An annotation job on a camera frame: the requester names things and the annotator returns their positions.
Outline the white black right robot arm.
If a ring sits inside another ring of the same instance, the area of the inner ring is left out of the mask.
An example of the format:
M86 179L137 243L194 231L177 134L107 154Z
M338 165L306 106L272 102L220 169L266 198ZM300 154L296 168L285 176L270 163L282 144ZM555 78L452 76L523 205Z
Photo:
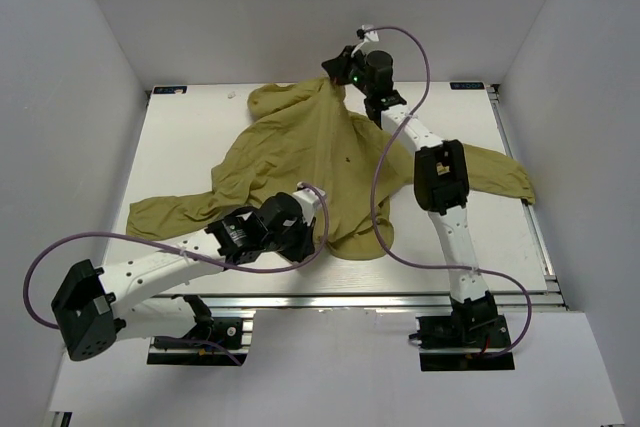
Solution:
M369 120L414 158L414 197L436 229L449 273L452 313L434 322L430 333L459 346L486 339L498 313L479 271L468 228L470 184L461 142L432 133L406 108L407 101L394 87L390 54L380 50L365 54L357 46L347 46L324 61L322 68L334 84L360 91Z

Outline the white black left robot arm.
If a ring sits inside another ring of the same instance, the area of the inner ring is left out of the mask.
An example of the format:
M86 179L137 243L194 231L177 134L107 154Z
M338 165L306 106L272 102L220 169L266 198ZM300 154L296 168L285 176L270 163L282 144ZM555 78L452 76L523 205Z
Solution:
M200 296L166 291L200 277L250 270L264 253L280 255L294 269L315 256L316 214L326 210L323 191L300 185L258 208L238 208L176 246L118 264L76 263L51 302L69 358L85 361L118 341L145 337L161 349L232 355L241 347L241 319L216 318Z

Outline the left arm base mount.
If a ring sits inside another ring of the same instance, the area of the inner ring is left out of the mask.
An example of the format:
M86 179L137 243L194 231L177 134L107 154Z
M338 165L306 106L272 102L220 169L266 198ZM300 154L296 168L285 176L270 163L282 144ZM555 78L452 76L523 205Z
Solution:
M192 328L182 337L153 338L147 364L240 367L251 345L253 316L253 311L219 313L212 321Z

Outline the olive yellow zip jacket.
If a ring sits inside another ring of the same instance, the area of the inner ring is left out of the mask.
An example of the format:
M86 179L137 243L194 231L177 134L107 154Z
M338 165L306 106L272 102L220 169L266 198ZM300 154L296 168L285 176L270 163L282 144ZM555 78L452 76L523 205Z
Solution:
M152 241L185 235L234 207L259 207L306 182L328 196L316 241L326 237L341 259L383 256L394 241L390 198L412 184L414 157L344 99L344 88L326 78L255 89L247 100L252 123L212 168L210 191L132 203L127 235Z

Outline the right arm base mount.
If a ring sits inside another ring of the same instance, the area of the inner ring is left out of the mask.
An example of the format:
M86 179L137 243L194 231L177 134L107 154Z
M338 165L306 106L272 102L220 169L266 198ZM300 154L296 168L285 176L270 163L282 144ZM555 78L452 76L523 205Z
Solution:
M498 353L511 345L506 319L463 333L449 316L422 316L408 341L419 350L423 372L513 371L513 354Z

